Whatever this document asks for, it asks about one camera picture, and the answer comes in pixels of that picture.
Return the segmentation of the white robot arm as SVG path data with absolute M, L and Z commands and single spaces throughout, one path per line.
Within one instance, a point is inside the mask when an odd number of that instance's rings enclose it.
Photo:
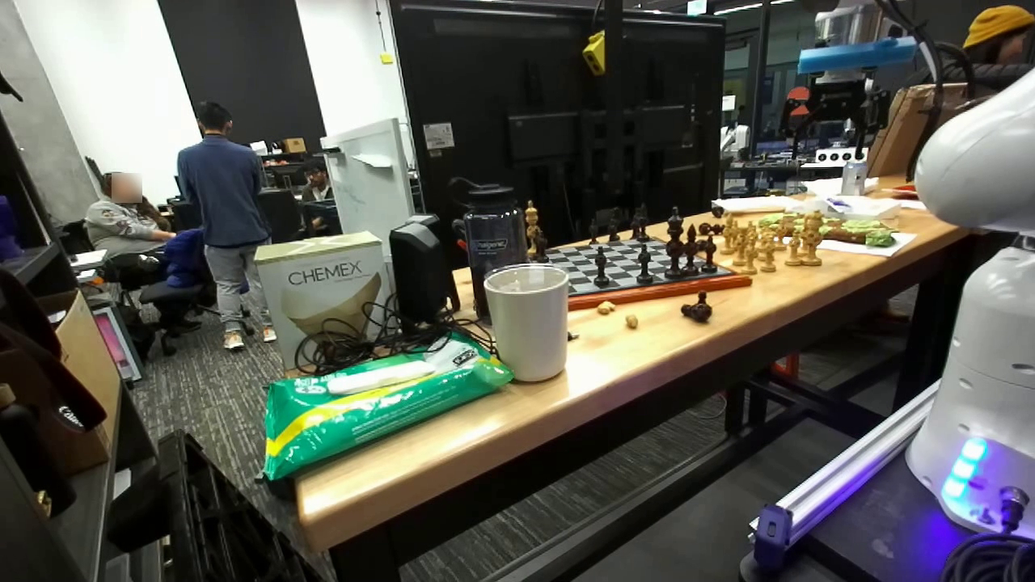
M 960 528 L 1035 538 L 1035 72 L 951 117 L 918 152 L 914 186 L 937 219 L 1011 247 L 962 281 L 904 464 Z

